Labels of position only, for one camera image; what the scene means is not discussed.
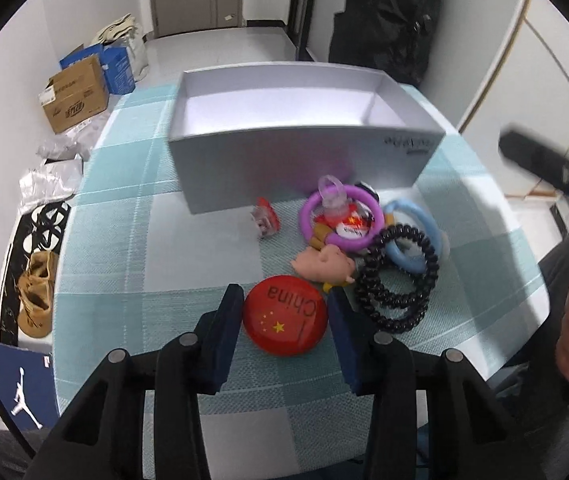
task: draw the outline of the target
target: pink pig toy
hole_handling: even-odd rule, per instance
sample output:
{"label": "pink pig toy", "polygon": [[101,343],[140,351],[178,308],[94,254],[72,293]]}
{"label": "pink pig toy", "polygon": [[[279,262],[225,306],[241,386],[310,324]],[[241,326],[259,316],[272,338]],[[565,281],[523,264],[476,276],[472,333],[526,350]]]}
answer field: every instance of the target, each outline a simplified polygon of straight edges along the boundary
{"label": "pink pig toy", "polygon": [[321,251],[307,247],[298,253],[291,265],[309,282],[348,285],[354,281],[351,275],[355,272],[355,262],[335,245],[326,245]]}

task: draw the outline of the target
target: table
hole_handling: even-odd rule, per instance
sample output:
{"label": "table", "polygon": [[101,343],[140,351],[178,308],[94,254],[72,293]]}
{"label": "table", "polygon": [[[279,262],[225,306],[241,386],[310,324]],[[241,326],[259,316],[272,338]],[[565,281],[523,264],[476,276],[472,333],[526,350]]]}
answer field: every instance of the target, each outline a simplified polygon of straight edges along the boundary
{"label": "table", "polygon": [[[426,318],[401,339],[434,354],[456,347],[488,378],[548,315],[546,289],[494,180],[434,106],[405,89],[447,135],[411,189],[378,191],[383,203],[404,196],[426,207],[451,254]],[[228,283],[247,294],[268,276],[290,274],[289,261],[305,246],[296,226],[302,201],[275,204],[282,231],[262,241],[250,208],[189,214],[165,142],[176,90],[123,97],[72,202],[54,303],[61,411],[109,350],[161,348],[216,308]],[[363,453],[372,398],[349,392],[330,333],[308,354],[277,358],[243,330],[228,382],[199,403],[213,478],[264,479]],[[153,476],[152,410],[149,395],[145,478]]]}

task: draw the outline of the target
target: plastic bag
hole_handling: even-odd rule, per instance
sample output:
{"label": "plastic bag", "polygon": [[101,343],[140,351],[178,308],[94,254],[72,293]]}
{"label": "plastic bag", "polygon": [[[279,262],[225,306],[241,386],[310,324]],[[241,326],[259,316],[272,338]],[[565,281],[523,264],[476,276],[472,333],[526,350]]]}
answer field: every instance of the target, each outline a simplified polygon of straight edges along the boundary
{"label": "plastic bag", "polygon": [[20,179],[20,214],[74,195],[82,181],[82,160],[63,160],[43,164]]}
{"label": "plastic bag", "polygon": [[91,44],[101,43],[106,46],[120,40],[120,44],[126,47],[129,55],[133,78],[140,81],[149,71],[147,48],[142,36],[142,27],[136,23],[132,15],[126,14],[100,30],[91,40]]}
{"label": "plastic bag", "polygon": [[38,147],[37,155],[52,160],[70,160],[79,155],[87,162],[110,115],[111,112],[105,110],[76,124],[64,133],[47,138]]}

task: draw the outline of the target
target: tan boot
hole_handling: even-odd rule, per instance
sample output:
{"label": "tan boot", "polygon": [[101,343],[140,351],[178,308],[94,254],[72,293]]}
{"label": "tan boot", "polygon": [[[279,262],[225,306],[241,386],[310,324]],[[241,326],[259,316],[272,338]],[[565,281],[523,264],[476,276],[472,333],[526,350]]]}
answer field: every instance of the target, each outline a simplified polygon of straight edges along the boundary
{"label": "tan boot", "polygon": [[39,251],[31,255],[27,269],[18,279],[22,310],[18,326],[29,337],[49,335],[53,326],[53,286],[58,255]]}

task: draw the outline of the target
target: cardboard box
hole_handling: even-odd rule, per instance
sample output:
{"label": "cardboard box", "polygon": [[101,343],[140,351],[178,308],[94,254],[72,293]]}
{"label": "cardboard box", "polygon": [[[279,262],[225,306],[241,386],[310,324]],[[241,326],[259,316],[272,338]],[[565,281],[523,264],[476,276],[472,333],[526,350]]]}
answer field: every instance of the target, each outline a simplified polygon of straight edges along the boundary
{"label": "cardboard box", "polygon": [[58,72],[39,97],[57,134],[102,112],[109,92],[98,56],[87,57]]}
{"label": "cardboard box", "polygon": [[77,48],[60,60],[60,67],[66,68],[93,54],[100,59],[100,65],[109,93],[114,95],[130,94],[135,90],[135,79],[125,46],[103,46],[95,44],[87,48]]}

